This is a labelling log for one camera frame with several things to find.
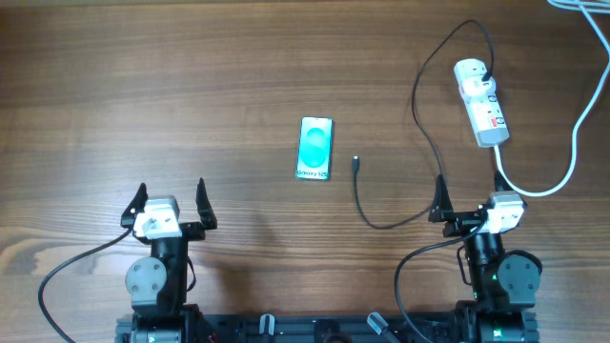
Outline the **teal screen smartphone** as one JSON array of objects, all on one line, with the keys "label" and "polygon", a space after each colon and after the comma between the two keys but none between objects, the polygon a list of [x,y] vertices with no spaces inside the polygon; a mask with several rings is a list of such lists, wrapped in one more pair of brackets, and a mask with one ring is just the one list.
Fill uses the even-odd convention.
[{"label": "teal screen smartphone", "polygon": [[300,122],[295,177],[302,180],[330,179],[334,121],[303,117]]}]

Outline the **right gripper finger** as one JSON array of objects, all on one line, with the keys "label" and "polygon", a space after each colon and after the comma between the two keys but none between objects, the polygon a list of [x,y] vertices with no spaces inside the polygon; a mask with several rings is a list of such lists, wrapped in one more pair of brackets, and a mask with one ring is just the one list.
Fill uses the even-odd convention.
[{"label": "right gripper finger", "polygon": [[495,171],[494,173],[494,184],[496,192],[508,192],[511,190],[511,186],[507,183],[500,171]]},{"label": "right gripper finger", "polygon": [[435,197],[428,215],[429,222],[447,222],[454,220],[454,209],[442,174],[436,179]]}]

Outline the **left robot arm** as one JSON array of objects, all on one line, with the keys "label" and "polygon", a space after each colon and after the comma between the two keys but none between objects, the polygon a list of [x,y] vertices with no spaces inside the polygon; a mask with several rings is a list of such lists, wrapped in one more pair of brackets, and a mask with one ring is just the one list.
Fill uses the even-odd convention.
[{"label": "left robot arm", "polygon": [[150,197],[139,186],[120,225],[133,237],[151,247],[151,254],[132,263],[125,277],[133,314],[116,322],[116,343],[215,342],[216,333],[199,307],[187,303],[187,292],[196,281],[187,281],[193,271],[188,256],[191,241],[205,239],[206,231],[217,228],[205,183],[199,180],[195,205],[199,219],[181,223],[174,196]]}]

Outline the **white power strip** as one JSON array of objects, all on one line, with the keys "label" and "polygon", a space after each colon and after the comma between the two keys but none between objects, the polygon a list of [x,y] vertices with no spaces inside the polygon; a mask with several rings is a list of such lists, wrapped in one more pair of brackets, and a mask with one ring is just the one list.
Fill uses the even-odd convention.
[{"label": "white power strip", "polygon": [[[469,58],[458,61],[454,66],[454,73],[459,87],[461,81],[469,77],[477,76],[484,80],[487,69],[482,61]],[[508,127],[496,92],[484,101],[466,103],[463,100],[463,102],[475,138],[481,148],[493,148],[509,138]]]}]

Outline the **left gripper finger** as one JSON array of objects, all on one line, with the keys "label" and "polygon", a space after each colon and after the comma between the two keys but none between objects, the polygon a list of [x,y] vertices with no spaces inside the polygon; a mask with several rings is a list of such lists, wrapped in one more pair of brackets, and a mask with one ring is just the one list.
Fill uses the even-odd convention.
[{"label": "left gripper finger", "polygon": [[199,178],[196,187],[195,204],[203,229],[215,230],[217,228],[217,219],[209,201],[205,182],[202,177]]},{"label": "left gripper finger", "polygon": [[132,227],[135,223],[136,216],[144,211],[147,200],[148,193],[146,184],[141,183],[132,201],[121,214],[120,226]]}]

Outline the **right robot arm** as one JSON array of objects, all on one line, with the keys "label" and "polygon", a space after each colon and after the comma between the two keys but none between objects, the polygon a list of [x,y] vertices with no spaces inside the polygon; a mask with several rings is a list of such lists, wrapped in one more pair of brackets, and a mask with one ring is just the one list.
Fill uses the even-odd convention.
[{"label": "right robot arm", "polygon": [[538,321],[530,310],[536,305],[542,264],[523,250],[506,251],[502,235],[518,227],[526,202],[496,173],[495,190],[470,212],[453,208],[443,176],[436,180],[428,220],[445,225],[443,236],[463,243],[468,273],[462,281],[473,290],[472,301],[459,301],[450,320],[456,342],[539,341]]}]

